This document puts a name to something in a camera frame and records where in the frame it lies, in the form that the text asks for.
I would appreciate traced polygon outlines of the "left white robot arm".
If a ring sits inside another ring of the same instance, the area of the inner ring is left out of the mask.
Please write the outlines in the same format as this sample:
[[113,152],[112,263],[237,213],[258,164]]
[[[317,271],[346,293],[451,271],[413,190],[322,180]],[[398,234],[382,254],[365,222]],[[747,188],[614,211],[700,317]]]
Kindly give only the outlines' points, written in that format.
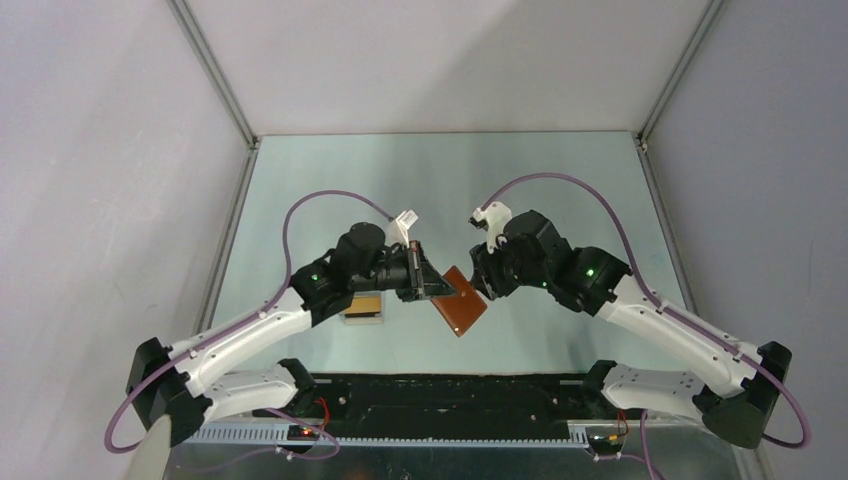
[[130,404],[146,429],[169,417],[173,446],[207,423],[241,413],[283,408],[304,416],[315,406],[316,382],[299,360],[282,359],[253,373],[237,373],[235,367],[342,313],[358,293],[381,291],[393,291],[403,302],[457,293],[419,242],[389,245],[382,228],[357,223],[243,322],[170,346],[158,338],[139,345],[126,388]]

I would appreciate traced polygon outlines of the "brown leather card holder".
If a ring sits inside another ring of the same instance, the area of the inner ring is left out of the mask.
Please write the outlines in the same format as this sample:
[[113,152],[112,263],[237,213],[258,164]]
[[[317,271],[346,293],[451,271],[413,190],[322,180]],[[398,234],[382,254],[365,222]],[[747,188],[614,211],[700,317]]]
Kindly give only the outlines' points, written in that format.
[[483,316],[488,305],[458,266],[450,267],[444,273],[443,279],[454,288],[455,293],[434,298],[431,303],[453,334],[461,338]]

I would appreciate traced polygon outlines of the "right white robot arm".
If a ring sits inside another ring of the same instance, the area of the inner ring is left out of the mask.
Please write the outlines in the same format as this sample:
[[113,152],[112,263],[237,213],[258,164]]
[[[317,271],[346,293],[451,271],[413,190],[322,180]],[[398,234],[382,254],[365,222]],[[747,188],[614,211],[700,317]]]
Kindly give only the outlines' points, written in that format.
[[654,410],[692,419],[737,447],[755,449],[764,440],[780,395],[773,382],[785,379],[792,359],[787,347],[741,341],[643,289],[624,261],[597,247],[571,247],[534,210],[513,215],[495,202],[476,208],[469,222],[486,234],[470,251],[471,284],[486,298],[542,289],[562,307],[618,325],[686,367],[644,370],[599,360],[583,382],[588,414]]

